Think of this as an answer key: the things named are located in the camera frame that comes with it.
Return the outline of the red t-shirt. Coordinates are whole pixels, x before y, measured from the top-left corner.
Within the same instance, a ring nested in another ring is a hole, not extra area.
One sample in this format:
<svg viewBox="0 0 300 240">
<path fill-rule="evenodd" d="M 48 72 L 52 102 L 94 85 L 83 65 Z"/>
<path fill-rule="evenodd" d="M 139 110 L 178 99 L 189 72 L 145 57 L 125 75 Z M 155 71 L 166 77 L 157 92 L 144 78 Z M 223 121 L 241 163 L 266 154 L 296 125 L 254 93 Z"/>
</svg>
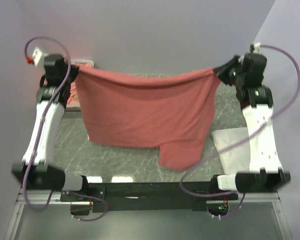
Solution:
<svg viewBox="0 0 300 240">
<path fill-rule="evenodd" d="M 91 142 L 159 148 L 159 165 L 174 170 L 200 161 L 220 85 L 212 68 L 162 78 L 82 66 L 75 85 Z"/>
</svg>

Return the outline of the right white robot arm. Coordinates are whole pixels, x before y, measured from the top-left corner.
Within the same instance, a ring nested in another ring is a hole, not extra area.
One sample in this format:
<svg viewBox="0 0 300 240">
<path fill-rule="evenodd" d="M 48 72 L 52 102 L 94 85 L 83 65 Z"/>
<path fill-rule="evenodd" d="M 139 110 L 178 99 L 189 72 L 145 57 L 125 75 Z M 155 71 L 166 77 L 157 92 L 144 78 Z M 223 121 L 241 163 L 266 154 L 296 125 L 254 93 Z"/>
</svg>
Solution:
<svg viewBox="0 0 300 240">
<path fill-rule="evenodd" d="M 247 53 L 214 69 L 225 84 L 234 86 L 248 133 L 249 169 L 215 177 L 209 187 L 212 198 L 220 200 L 227 191 L 239 193 L 273 193 L 291 180 L 283 170 L 277 153 L 271 116 L 273 96 L 262 84 L 267 58 L 261 53 Z"/>
</svg>

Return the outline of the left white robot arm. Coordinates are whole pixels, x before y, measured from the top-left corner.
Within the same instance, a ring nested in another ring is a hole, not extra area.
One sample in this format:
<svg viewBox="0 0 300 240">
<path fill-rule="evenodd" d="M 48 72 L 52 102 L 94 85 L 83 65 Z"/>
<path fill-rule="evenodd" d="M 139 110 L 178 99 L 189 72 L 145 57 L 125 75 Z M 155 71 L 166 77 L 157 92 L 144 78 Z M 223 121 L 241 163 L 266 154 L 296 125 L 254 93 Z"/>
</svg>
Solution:
<svg viewBox="0 0 300 240">
<path fill-rule="evenodd" d="M 11 172 L 28 190 L 72 191 L 78 201 L 86 200 L 90 188 L 80 175 L 67 174 L 54 166 L 57 131 L 70 97 L 71 84 L 79 73 L 77 65 L 66 62 L 61 54 L 43 58 L 45 74 L 36 93 L 36 117 L 31 139 L 20 163 Z"/>
</svg>

